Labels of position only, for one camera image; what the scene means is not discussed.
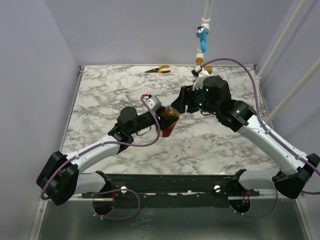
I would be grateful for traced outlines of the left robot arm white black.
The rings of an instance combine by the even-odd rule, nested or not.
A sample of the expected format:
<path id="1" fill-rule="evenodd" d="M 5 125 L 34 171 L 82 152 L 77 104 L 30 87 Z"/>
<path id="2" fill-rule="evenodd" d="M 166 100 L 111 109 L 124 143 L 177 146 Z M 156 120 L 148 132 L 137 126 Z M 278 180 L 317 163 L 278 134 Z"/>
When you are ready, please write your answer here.
<path id="1" fill-rule="evenodd" d="M 128 147 L 136 147 L 133 135 L 141 130 L 155 126 L 158 137 L 168 137 L 179 117 L 170 106 L 148 108 L 143 114 L 131 106 L 123 108 L 114 127 L 100 140 L 71 153 L 51 154 L 36 179 L 41 199 L 52 200 L 59 206 L 75 194 L 95 192 L 101 198 L 107 197 L 111 185 L 105 178 L 100 173 L 84 174 L 84 171 Z"/>

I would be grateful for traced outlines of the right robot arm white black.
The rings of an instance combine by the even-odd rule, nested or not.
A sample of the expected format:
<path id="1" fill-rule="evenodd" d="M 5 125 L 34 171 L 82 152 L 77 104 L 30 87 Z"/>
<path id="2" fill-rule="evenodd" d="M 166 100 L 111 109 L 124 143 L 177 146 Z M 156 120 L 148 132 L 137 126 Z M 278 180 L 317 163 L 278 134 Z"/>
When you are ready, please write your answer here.
<path id="1" fill-rule="evenodd" d="M 202 86 L 182 86 L 171 106 L 180 114 L 203 111 L 216 116 L 219 123 L 254 143 L 276 164 L 276 169 L 244 170 L 230 183 L 230 191 L 241 196 L 247 190 L 277 190 L 296 199 L 315 172 L 320 158 L 293 147 L 267 124 L 247 103 L 232 99 L 229 84 L 220 76 L 201 79 Z"/>

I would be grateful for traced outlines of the gold label drink bottle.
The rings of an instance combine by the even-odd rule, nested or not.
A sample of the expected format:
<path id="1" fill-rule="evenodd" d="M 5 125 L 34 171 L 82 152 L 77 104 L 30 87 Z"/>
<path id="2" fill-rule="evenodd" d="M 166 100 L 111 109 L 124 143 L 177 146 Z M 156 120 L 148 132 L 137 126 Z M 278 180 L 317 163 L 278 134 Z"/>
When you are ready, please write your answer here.
<path id="1" fill-rule="evenodd" d="M 161 136 L 163 138 L 167 138 L 171 135 L 179 118 L 180 113 L 178 113 L 174 108 L 172 108 L 170 105 L 165 107 L 162 118 L 163 130 Z"/>

